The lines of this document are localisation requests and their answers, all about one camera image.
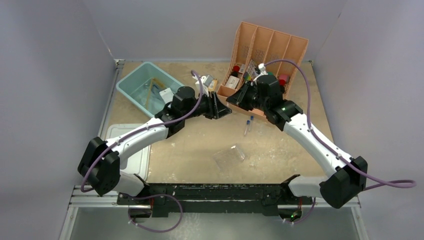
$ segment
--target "white wall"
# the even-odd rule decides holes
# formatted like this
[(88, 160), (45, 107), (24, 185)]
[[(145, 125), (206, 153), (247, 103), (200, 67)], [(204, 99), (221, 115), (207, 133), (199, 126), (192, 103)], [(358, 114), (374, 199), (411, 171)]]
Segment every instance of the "white wall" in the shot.
[(57, 239), (114, 76), (80, 0), (0, 1), (1, 239)]
[(421, 0), (349, 0), (314, 63), (334, 141), (376, 177), (418, 182), (360, 194), (373, 239), (424, 236), (423, 11)]
[(314, 59), (347, 0), (84, 0), (114, 58), (229, 60), (241, 21), (309, 39)]

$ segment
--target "white plastic tray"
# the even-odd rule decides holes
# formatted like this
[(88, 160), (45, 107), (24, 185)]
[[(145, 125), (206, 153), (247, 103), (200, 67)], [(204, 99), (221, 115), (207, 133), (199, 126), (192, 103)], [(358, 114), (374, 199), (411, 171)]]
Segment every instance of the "white plastic tray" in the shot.
[[(140, 127), (142, 124), (113, 124), (107, 129), (106, 139), (118, 137)], [(130, 156), (127, 165), (121, 165), (121, 171), (137, 174), (147, 180), (150, 158), (150, 145)]]

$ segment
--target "test tube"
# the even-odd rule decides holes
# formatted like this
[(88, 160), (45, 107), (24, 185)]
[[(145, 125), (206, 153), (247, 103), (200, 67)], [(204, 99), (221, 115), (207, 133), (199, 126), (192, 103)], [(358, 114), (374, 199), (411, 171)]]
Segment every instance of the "test tube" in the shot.
[(251, 121), (250, 120), (247, 120), (247, 122), (246, 122), (246, 130), (244, 130), (244, 135), (246, 136), (246, 134), (248, 133), (248, 128), (249, 128), (249, 125), (251, 124)]
[(253, 116), (250, 116), (249, 132), (252, 130)]

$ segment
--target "wooden work surface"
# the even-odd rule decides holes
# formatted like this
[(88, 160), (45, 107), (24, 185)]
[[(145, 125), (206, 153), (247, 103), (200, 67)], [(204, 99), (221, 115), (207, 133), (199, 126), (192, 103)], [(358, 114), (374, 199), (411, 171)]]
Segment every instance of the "wooden work surface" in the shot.
[[(141, 62), (126, 62), (123, 78)], [(212, 75), (221, 82), (228, 70), (228, 62), (155, 62), (155, 64), (186, 86), (195, 88), (190, 70), (200, 75)], [(311, 120), (327, 137), (330, 128), (324, 112), (317, 82), (310, 63), (301, 65), (308, 77), (311, 90)], [(290, 100), (305, 112), (307, 91), (298, 73), (291, 86)], [(149, 118), (125, 96), (116, 91), (107, 126), (113, 124), (141, 124)], [(151, 183), (281, 183), (293, 174), (322, 176), (324, 172), (314, 159), (290, 136), (270, 123), (253, 120), (251, 132), (244, 136), (249, 116), (233, 112), (218, 120), (195, 117), (169, 139), (151, 146), (148, 181)], [(220, 151), (228, 151), (238, 144), (245, 153), (244, 161), (213, 159)]]

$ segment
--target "orange cardboard organizer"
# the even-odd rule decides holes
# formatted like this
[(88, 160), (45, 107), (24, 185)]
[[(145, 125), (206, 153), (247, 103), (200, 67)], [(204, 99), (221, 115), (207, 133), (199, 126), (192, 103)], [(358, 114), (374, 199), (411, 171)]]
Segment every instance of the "orange cardboard organizer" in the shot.
[[(241, 72), (239, 73), (240, 81), (236, 89), (225, 86), (235, 65), (240, 66), (244, 64), (246, 66), (244, 70), (246, 70), (250, 60), (254, 60), (256, 64), (260, 64), (277, 59), (289, 59), (299, 65), (302, 62), (307, 47), (308, 39), (306, 38), (275, 31), (247, 22), (241, 22), (235, 33), (234, 46), (232, 48), (228, 71), (216, 92), (219, 100), (225, 103), (227, 97), (234, 94), (244, 83), (241, 79), (244, 72)], [(289, 81), (285, 84), (285, 93), (283, 94), (283, 97), (287, 98), (290, 86), (295, 79), (298, 69), (290, 63), (277, 62), (267, 66), (266, 70), (272, 72), (277, 78), (281, 74), (290, 76)], [(257, 119), (265, 121), (267, 119), (264, 112), (259, 109), (245, 111), (231, 104), (229, 104), (229, 107), (234, 111), (254, 116)]]

